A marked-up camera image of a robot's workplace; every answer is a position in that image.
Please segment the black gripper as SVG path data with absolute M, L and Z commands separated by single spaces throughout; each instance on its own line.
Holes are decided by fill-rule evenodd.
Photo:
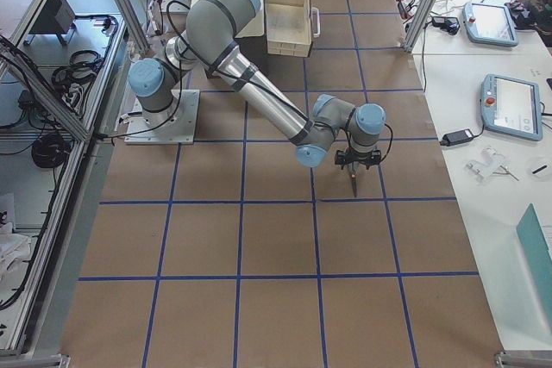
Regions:
M 358 153 L 353 148 L 348 148 L 345 151 L 337 150 L 334 157 L 334 164 L 341 168 L 357 163 L 369 169 L 373 165 L 379 165 L 381 161 L 382 155 L 379 149 L 374 149 L 369 153 Z

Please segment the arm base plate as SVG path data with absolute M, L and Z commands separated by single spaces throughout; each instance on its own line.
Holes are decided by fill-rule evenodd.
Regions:
M 158 113 L 143 110 L 138 98 L 133 111 L 139 115 L 129 119 L 124 142 L 129 145 L 192 145 L 195 139 L 200 91 L 172 90 L 168 109 Z

